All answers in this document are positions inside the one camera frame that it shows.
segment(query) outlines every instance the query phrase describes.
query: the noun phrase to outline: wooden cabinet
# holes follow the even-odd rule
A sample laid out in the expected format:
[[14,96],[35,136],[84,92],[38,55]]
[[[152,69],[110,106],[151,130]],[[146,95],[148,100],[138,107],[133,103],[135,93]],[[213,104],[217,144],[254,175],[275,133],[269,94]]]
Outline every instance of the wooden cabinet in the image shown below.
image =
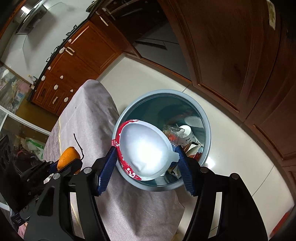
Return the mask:
[[60,115],[76,90],[97,79],[121,51],[88,21],[71,36],[44,72],[32,102]]
[[181,45],[192,84],[240,120],[252,111],[272,71],[280,38],[266,0],[158,0]]
[[66,43],[65,47],[92,68],[98,76],[121,54],[109,38],[90,21],[72,36],[71,42]]
[[296,43],[287,33],[283,23],[273,71],[245,121],[282,166],[296,165]]
[[132,46],[126,37],[116,28],[101,9],[97,9],[90,21],[102,30],[118,48],[126,54],[140,58],[138,51]]

